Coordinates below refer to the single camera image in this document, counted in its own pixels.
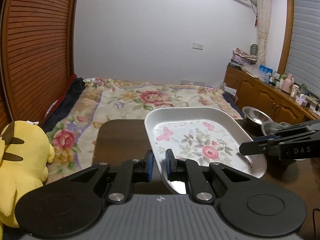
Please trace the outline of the large steel bowl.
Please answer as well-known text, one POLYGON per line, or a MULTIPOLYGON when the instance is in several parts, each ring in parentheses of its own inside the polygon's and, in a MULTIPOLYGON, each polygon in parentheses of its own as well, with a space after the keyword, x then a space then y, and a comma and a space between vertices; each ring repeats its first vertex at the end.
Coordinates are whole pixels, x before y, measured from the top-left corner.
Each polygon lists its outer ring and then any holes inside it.
POLYGON ((261 125, 261 131, 263 135, 271 135, 276 133, 278 130, 285 128, 285 126, 272 121, 263 122, 261 125))

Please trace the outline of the floral white tray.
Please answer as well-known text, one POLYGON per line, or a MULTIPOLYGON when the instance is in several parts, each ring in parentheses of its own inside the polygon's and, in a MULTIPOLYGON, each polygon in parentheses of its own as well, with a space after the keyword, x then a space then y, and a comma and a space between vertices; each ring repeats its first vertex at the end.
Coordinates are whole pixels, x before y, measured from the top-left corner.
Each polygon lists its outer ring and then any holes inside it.
POLYGON ((264 176, 264 155, 243 156, 239 147, 252 138, 229 114, 213 107, 159 108, 144 119, 144 126, 165 185, 173 193, 184 194, 183 182, 167 179, 165 152, 175 158, 191 159, 200 166, 218 162, 256 178, 264 176))

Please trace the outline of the pink tissue box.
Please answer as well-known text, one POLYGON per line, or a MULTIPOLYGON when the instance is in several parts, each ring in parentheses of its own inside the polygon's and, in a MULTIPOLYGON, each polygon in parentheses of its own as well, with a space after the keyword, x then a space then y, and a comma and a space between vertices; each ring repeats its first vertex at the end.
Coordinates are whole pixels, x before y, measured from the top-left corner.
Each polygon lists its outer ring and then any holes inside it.
POLYGON ((306 106, 308 104, 308 102, 304 98, 301 98, 300 96, 296 96, 295 103, 300 106, 306 106))

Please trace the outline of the smaller steel bowl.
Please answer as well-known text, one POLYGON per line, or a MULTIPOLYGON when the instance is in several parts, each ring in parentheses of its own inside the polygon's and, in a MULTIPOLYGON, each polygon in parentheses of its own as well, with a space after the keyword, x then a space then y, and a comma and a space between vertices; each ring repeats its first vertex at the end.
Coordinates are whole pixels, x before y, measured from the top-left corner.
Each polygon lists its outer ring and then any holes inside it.
POLYGON ((254 107, 243 107, 242 112, 244 113, 244 120, 254 126, 261 126, 264 122, 273 121, 267 114, 254 107))

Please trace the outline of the pink kettle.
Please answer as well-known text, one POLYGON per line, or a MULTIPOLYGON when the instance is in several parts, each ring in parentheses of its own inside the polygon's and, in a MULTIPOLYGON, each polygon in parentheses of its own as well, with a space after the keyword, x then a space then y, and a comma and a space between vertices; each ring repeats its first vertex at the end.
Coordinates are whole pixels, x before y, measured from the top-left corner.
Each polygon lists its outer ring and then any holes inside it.
POLYGON ((287 78, 284 80, 281 90, 285 93, 290 94, 292 86, 294 85, 294 76, 292 74, 288 74, 287 78))

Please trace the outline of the white paper bag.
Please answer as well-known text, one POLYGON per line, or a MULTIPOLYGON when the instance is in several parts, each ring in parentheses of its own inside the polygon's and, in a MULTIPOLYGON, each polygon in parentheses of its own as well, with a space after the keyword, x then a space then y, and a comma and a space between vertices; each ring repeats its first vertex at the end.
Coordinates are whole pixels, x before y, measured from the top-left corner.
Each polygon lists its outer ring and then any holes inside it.
POLYGON ((236 96, 236 92, 237 92, 236 89, 231 88, 231 87, 227 87, 227 86, 224 87, 224 91, 228 92, 229 94, 232 94, 232 96, 236 96))

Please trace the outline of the window roller blind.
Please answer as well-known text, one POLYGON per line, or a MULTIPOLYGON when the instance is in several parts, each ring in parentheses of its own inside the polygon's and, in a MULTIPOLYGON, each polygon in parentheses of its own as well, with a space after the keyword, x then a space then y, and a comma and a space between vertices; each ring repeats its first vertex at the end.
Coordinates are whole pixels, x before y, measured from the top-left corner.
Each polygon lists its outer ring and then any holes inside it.
POLYGON ((319 0, 293 0, 293 28, 286 71, 319 96, 319 0))

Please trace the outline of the blue white box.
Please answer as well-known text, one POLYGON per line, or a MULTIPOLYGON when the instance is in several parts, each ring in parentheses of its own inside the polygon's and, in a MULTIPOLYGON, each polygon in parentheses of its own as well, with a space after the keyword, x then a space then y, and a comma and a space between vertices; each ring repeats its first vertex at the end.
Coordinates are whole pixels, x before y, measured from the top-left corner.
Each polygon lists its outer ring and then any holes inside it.
POLYGON ((260 81, 269 84, 270 77, 273 74, 273 69, 263 66, 262 64, 258 68, 258 78, 260 81))

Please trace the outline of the floral bed quilt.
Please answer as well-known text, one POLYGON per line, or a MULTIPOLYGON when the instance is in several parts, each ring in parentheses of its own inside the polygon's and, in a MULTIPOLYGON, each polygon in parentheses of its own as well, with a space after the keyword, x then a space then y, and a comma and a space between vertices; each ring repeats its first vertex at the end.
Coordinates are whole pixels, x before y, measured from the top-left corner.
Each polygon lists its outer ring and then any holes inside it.
POLYGON ((243 119, 232 94, 219 88, 197 85, 163 85, 106 78, 85 79, 85 89, 67 117, 47 132, 55 150, 48 165, 51 183, 91 165, 99 128, 116 119, 144 119, 162 107, 220 109, 243 119))

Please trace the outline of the dark clothes pile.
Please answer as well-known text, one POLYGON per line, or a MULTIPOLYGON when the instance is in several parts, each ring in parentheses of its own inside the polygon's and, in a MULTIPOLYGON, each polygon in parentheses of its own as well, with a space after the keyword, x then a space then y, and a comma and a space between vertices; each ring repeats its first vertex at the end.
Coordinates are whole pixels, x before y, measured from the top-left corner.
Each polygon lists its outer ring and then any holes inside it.
POLYGON ((52 131, 58 122, 68 116, 84 89, 84 79, 77 77, 76 74, 72 75, 67 82, 65 90, 49 111, 48 117, 46 117, 42 125, 42 129, 46 133, 52 131))

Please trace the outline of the stack of folded fabrics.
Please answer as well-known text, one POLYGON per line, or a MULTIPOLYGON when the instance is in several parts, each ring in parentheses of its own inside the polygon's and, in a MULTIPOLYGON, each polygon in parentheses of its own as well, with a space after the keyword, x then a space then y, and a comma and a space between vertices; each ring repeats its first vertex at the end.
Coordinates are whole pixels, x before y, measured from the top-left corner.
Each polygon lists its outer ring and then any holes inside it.
POLYGON ((248 54, 240 48, 233 49, 232 53, 231 63, 236 63, 241 66, 257 63, 258 58, 256 55, 248 54))

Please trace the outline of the yellow plush toy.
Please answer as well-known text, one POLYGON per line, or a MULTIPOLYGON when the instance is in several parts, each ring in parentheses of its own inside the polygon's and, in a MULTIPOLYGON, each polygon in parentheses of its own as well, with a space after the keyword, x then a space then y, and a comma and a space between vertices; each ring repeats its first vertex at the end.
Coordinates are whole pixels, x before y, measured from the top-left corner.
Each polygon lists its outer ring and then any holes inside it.
POLYGON ((36 123, 13 121, 1 132, 1 237, 4 226, 18 228, 15 207, 26 193, 42 187, 55 151, 36 123))

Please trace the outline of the patterned curtain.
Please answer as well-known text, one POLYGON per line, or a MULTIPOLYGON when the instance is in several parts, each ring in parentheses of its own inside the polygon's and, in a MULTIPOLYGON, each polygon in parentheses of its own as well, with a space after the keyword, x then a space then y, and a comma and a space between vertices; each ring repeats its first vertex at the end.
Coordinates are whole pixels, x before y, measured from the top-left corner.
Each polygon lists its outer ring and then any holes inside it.
POLYGON ((266 51, 270 31, 272 0, 257 0, 258 59, 257 65, 266 64, 266 51))

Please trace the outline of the wooden slatted headboard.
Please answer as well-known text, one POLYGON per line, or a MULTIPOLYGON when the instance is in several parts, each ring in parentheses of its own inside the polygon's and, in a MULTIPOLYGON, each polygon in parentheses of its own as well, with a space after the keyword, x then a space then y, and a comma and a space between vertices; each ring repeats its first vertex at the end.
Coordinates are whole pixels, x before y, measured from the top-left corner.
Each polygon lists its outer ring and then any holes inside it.
POLYGON ((76 0, 1 0, 1 126, 44 122, 74 74, 76 0))

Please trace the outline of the white wall switch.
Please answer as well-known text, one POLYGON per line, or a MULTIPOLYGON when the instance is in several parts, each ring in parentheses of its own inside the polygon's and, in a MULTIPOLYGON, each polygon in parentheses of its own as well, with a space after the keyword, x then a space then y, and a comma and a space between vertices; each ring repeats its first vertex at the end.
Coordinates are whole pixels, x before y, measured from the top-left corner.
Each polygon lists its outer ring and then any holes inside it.
POLYGON ((193 43, 193 49, 203 50, 203 44, 194 42, 193 43))

